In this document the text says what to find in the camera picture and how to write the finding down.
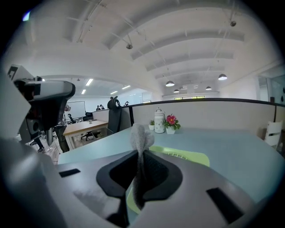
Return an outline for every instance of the green tray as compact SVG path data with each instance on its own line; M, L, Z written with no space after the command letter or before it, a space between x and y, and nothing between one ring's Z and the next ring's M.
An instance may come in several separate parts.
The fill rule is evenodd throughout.
M172 156L175 156L181 159L185 159L185 160L192 161L192 162L197 162L202 165L210 167L209 158L205 154L202 154L202 153L181 151L181 150L177 150L173 148L159 147L159 146L151 146L150 151L161 152L167 155L172 155ZM131 188L130 193L126 199L126 204L131 210L133 210L137 214L140 213L140 209L137 207L137 205L134 202L133 188Z

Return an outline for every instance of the potted plant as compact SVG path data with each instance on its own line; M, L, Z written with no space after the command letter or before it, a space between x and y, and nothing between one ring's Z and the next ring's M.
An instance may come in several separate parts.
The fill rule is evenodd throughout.
M181 125L178 123L178 119L174 115L168 115L164 121L166 132L168 134L174 134L176 129L179 129Z
M148 127L150 128L150 130L154 130L155 129L155 121L153 119L150 121L150 124L149 124Z

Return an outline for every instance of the chair headrest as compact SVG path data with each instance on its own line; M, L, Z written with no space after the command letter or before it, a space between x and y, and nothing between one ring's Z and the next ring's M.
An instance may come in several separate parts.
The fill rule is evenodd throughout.
M117 100L117 97L118 96L116 96L113 99L109 100L109 102L107 104L108 109L113 110L113 109L118 109L118 108L121 107L120 101Z

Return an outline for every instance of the white chair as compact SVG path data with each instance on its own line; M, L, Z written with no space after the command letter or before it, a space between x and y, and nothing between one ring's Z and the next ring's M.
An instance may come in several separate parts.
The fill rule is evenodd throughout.
M282 130L283 121L281 122L268 122L265 142L275 149L278 146L281 130Z

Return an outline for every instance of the light blue desk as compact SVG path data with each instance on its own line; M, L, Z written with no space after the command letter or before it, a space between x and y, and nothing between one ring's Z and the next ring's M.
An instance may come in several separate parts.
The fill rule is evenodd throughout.
M58 164L88 161L132 150L130 128L63 153ZM244 131L180 129L156 134L157 146L204 153L210 167L259 202L272 194L285 170L285 161L260 138Z

